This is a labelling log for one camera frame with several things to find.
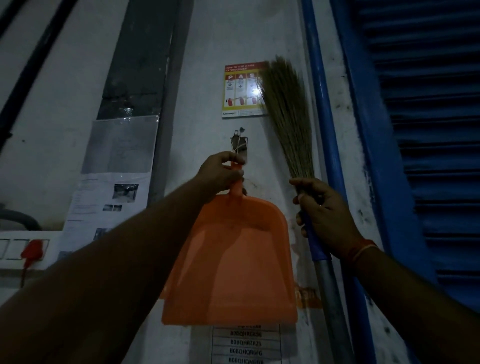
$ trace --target person's left arm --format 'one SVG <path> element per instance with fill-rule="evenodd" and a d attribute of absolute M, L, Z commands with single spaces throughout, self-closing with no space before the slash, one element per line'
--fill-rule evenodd
<path fill-rule="evenodd" d="M 203 205 L 241 180 L 211 156 L 154 206 L 50 267 L 0 307 L 0 363 L 120 363 Z"/>

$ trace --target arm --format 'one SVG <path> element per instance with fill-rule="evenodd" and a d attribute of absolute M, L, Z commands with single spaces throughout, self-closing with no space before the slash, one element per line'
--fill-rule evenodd
<path fill-rule="evenodd" d="M 211 156 L 197 176 L 50 267 L 0 308 L 0 363 L 120 363 L 203 205 L 242 178 Z"/>
<path fill-rule="evenodd" d="M 345 260 L 363 239 L 348 206 L 326 183 L 293 179 L 294 186 L 323 198 L 319 205 L 305 194 L 295 197 L 315 232 L 330 251 Z M 303 225 L 300 216 L 297 223 Z M 378 249 L 364 250 L 353 263 L 359 281 L 399 334 L 424 363 L 476 363 L 480 316 L 441 293 Z"/>

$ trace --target broom bristles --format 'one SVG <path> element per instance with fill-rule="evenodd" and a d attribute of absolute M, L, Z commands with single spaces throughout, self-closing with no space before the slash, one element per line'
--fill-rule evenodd
<path fill-rule="evenodd" d="M 313 178 L 312 127 L 305 89 L 291 63 L 283 57 L 260 73 L 260 90 L 292 178 Z"/>

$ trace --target blue roller shutter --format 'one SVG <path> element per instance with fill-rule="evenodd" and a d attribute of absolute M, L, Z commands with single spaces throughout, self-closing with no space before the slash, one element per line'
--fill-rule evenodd
<path fill-rule="evenodd" d="M 480 312 L 479 2 L 332 7 L 387 248 Z"/>

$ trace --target black pipe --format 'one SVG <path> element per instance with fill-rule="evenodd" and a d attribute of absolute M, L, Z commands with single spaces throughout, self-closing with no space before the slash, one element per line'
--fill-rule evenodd
<path fill-rule="evenodd" d="M 32 88 L 40 69 L 47 59 L 50 50 L 60 34 L 77 0 L 63 0 L 43 33 L 27 65 L 20 74 L 15 88 L 10 94 L 0 113 L 0 152 L 12 135 L 10 130 L 15 124 L 18 114 Z"/>
<path fill-rule="evenodd" d="M 23 214 L 18 211 L 7 210 L 4 208 L 0 208 L 0 220 L 8 220 L 18 222 L 25 226 L 27 230 L 30 231 L 40 231 L 42 228 L 37 220 L 33 217 Z"/>
<path fill-rule="evenodd" d="M 0 17 L 0 38 L 2 38 L 3 33 L 5 33 L 26 2 L 27 0 L 12 0 L 10 5 L 3 11 Z"/>

